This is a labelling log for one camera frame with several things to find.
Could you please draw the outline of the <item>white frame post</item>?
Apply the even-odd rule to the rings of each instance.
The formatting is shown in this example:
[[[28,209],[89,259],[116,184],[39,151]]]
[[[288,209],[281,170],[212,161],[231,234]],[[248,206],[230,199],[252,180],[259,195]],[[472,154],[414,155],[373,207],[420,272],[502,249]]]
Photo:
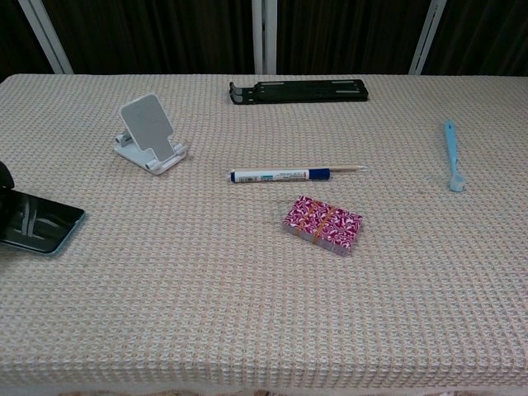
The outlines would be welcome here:
[[[422,25],[422,31],[418,38],[412,62],[408,70],[409,75],[422,74],[446,4],[447,0],[430,1],[426,18]]]
[[[17,0],[54,73],[74,74],[42,0]]]
[[[278,0],[252,0],[255,74],[277,74]]]

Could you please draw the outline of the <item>black folded laptop stand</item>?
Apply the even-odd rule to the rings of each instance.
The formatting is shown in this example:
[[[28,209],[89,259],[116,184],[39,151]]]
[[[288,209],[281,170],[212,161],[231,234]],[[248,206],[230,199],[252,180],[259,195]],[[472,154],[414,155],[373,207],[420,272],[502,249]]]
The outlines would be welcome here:
[[[253,87],[229,83],[234,105],[367,101],[369,92],[360,79],[257,82]]]

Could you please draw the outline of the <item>white folding phone stand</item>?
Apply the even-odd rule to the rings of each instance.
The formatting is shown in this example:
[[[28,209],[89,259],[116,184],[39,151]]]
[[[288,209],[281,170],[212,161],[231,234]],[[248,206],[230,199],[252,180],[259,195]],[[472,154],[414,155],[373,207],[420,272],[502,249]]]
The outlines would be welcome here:
[[[114,151],[153,175],[161,175],[186,158],[189,144],[172,144],[174,128],[154,93],[123,105],[125,132],[115,136]]]

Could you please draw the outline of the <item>black smartphone with blue case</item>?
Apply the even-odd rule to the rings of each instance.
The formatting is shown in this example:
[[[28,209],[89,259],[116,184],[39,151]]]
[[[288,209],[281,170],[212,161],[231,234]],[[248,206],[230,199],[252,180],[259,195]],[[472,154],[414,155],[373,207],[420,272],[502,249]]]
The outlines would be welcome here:
[[[52,255],[82,223],[86,211],[19,191],[0,189],[0,244]]]

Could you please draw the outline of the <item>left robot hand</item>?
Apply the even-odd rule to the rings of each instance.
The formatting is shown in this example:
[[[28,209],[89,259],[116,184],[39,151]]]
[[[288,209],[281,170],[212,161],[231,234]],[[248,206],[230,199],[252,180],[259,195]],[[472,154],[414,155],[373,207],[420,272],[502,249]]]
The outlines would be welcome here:
[[[7,166],[0,161],[0,188],[12,190],[15,184],[12,178],[12,174]]]

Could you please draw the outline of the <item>orange rubber band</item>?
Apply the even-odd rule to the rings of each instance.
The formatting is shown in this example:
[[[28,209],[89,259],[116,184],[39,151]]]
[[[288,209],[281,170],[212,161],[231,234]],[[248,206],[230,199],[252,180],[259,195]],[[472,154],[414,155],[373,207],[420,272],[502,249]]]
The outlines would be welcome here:
[[[327,209],[327,211],[324,213],[324,216],[318,215],[321,209]],[[296,226],[296,235],[300,236],[300,232],[304,231],[304,227],[306,224],[311,224],[312,220],[310,219],[310,216],[315,213],[315,220],[319,219],[318,227],[316,230],[312,233],[312,244],[315,244],[321,234],[321,232],[324,229],[325,224],[329,221],[329,219],[332,217],[333,213],[335,212],[336,207],[332,205],[324,204],[321,201],[314,200],[309,207],[309,210],[307,214],[302,218],[302,220],[299,222],[299,224]]]

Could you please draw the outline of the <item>dark curtain panel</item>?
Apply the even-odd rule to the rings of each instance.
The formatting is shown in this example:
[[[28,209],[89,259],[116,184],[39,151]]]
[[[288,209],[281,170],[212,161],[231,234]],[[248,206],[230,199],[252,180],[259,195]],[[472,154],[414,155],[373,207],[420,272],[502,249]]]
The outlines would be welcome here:
[[[42,0],[77,74],[252,74],[252,0]]]
[[[17,0],[0,0],[0,83],[19,73],[53,73]]]
[[[278,0],[276,72],[407,74],[431,0]]]
[[[447,0],[422,73],[528,77],[528,0]]]

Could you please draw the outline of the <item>white blue marker pen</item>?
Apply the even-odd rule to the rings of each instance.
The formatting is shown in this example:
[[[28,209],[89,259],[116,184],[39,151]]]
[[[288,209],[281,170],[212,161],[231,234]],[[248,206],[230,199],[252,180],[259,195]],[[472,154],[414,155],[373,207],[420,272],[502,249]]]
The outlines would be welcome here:
[[[330,176],[328,168],[233,170],[229,173],[233,183],[326,181]]]

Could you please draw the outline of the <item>red patterned card deck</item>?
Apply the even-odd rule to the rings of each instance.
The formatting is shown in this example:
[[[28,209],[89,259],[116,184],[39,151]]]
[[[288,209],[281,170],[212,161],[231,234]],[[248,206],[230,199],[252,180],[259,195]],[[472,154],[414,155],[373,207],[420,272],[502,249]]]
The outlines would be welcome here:
[[[282,228],[286,232],[297,236],[296,226],[307,214],[314,200],[314,198],[309,196],[299,196],[282,220]],[[318,215],[324,216],[326,211],[327,209],[321,209]],[[319,219],[314,221],[315,216],[315,213],[310,216],[312,223],[305,225],[304,231],[300,232],[300,236],[297,236],[298,238],[312,243],[312,233],[316,230],[319,223]],[[351,254],[362,224],[363,217],[360,214],[336,207],[335,212],[325,224],[323,231],[314,245],[341,257],[347,257]]]

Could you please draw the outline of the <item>light blue toothbrush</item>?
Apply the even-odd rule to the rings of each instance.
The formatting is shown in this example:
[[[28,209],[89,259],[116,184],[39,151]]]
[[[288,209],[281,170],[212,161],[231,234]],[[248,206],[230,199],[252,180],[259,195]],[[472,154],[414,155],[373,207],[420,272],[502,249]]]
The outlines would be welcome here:
[[[459,173],[457,168],[458,152],[456,143],[456,128],[455,122],[453,120],[447,120],[445,122],[444,134],[450,163],[450,190],[460,193],[465,188],[465,178]]]

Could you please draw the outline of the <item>beige woven tablecloth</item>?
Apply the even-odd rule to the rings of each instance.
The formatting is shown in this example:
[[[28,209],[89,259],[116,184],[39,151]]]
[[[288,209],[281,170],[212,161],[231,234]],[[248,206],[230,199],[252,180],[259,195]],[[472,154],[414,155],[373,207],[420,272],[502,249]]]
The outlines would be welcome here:
[[[57,256],[0,246],[0,395],[528,396],[528,78],[364,80],[365,103],[278,106],[235,106],[227,75],[1,82],[16,187],[87,217]],[[149,93],[190,145],[158,176],[114,151]],[[229,178],[305,168],[331,176]],[[349,256],[282,228],[299,196],[363,217]]]

